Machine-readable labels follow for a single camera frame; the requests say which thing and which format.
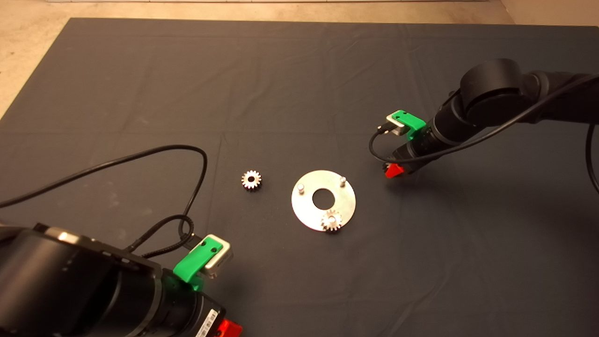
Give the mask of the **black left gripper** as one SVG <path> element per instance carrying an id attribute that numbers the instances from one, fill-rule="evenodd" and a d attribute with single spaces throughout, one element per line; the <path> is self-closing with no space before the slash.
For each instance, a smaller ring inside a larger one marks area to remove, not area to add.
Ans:
<path id="1" fill-rule="evenodd" d="M 241 325 L 225 318 L 226 309 L 213 300 L 201 300 L 193 316 L 193 337 L 241 337 Z"/>

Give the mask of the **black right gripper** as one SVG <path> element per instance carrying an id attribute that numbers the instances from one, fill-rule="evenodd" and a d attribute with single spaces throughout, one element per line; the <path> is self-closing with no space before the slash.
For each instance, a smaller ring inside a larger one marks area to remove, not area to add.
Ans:
<path id="1" fill-rule="evenodd" d="M 428 163 L 436 160 L 433 159 L 421 159 L 417 161 L 410 161 L 421 156 L 430 155 L 438 151 L 438 139 L 437 138 L 418 138 L 401 145 L 392 152 L 392 158 L 400 164 L 396 163 L 384 163 L 383 171 L 387 179 L 393 179 L 403 175 L 406 171 L 407 174 L 415 173 L 420 168 L 426 166 Z"/>

